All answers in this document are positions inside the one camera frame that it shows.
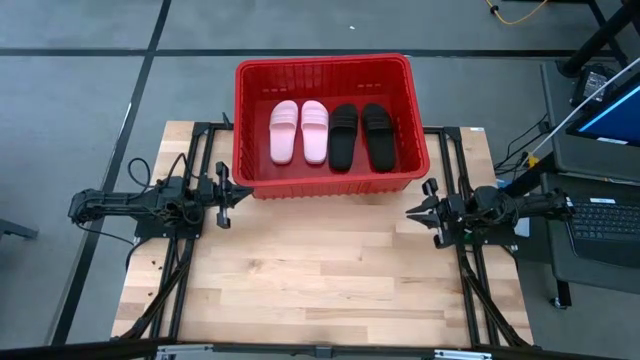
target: laptop keyboard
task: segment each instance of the laptop keyboard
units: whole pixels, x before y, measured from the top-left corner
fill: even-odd
[[[640,242],[640,203],[607,204],[571,199],[576,213],[571,221],[574,239]]]

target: basket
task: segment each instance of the basket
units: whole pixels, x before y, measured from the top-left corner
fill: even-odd
[[[378,103],[392,117],[396,166],[376,173],[369,163],[362,119],[348,172],[334,172],[328,161],[310,165],[298,124],[292,161],[271,161],[271,111],[283,100],[301,108],[321,102],[331,113],[341,104]],[[254,189],[259,199],[400,191],[429,170],[427,146],[409,61],[400,54],[304,59],[250,60],[236,70],[233,178]]]

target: wooden tabletop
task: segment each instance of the wooden tabletop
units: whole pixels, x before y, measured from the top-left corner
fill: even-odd
[[[164,178],[176,156],[188,152],[192,128],[193,122],[167,123],[153,179]],[[495,185],[484,131],[461,130],[472,187]],[[431,159],[425,179],[435,177],[444,196],[438,139],[425,140]],[[232,144],[231,131],[216,132],[209,173],[216,161],[231,167]],[[455,158],[451,163],[457,178]],[[390,194],[249,197],[229,211],[229,230],[216,227],[216,211],[208,211],[196,241],[179,340],[470,346],[455,249],[436,250],[434,232],[405,218],[424,199],[422,181]],[[152,239],[132,256],[113,335],[128,330],[155,296],[166,249],[166,239]],[[499,247],[487,246],[484,254],[493,300],[531,342],[513,260]],[[167,304],[161,334],[167,334],[173,299]],[[487,341],[481,308],[476,300],[481,338]]]

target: slide sandal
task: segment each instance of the slide sandal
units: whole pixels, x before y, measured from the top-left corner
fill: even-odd
[[[387,172],[396,166],[391,116],[378,104],[367,104],[362,110],[364,135],[369,159],[377,172]]]
[[[271,111],[269,139],[271,141],[271,161],[287,164],[293,158],[293,142],[298,127],[298,105],[285,100]]]
[[[329,113],[324,105],[309,100],[300,111],[300,128],[304,143],[304,158],[309,164],[322,164],[327,158]]]
[[[358,109],[353,104],[338,106],[329,120],[329,167],[347,171],[353,163],[358,135]]]

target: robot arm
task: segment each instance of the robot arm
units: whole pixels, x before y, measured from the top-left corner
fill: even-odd
[[[129,216],[163,227],[189,227],[204,220],[204,210],[218,206],[217,225],[229,228],[227,208],[233,208],[253,191],[229,181],[229,169],[216,164],[218,183],[202,178],[197,189],[189,189],[182,177],[160,181],[142,193],[105,193],[87,189],[73,196],[68,216],[76,224],[99,220],[105,216]]]
[[[567,220],[575,213],[571,201],[560,189],[512,198],[495,187],[481,186],[465,201],[460,194],[438,198],[435,195],[438,187],[433,178],[427,180],[422,188],[427,198],[420,206],[408,210],[407,218],[430,229],[440,229],[435,239],[437,248],[453,245],[456,238],[468,239],[467,234],[481,235],[486,239],[483,235],[498,227],[504,230],[506,226],[512,232],[521,218],[542,216]]]

